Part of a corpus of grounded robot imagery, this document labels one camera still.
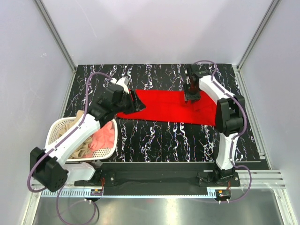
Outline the red t shirt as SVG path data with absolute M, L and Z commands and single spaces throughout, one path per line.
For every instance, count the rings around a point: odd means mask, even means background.
M 146 108 L 133 114 L 118 113 L 119 119 L 183 122 L 197 125 L 215 125 L 216 103 L 204 91 L 200 100 L 185 102 L 183 91 L 136 90 Z

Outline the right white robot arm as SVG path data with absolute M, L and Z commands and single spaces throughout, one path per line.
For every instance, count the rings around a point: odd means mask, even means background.
M 223 87 L 214 77 L 217 66 L 213 72 L 200 70 L 197 63 L 186 66 L 187 81 L 183 86 L 184 101 L 195 105 L 203 98 L 201 91 L 210 97 L 216 104 L 215 129 L 220 134 L 220 143 L 213 172 L 206 179 L 206 183 L 228 182 L 234 177 L 237 166 L 234 155 L 238 138 L 247 128 L 247 118 L 244 110 L 245 99 L 242 95 L 234 95 Z

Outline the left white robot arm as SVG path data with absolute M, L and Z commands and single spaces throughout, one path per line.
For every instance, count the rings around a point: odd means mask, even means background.
M 100 98 L 85 108 L 83 116 L 65 134 L 43 149 L 35 147 L 30 152 L 29 191 L 37 192 L 31 187 L 32 178 L 51 192 L 61 189 L 66 183 L 92 179 L 96 171 L 92 165 L 86 162 L 67 164 L 68 158 L 118 113 L 132 114 L 146 107 L 136 92 L 128 88 L 127 77 L 112 79 L 111 83 Z

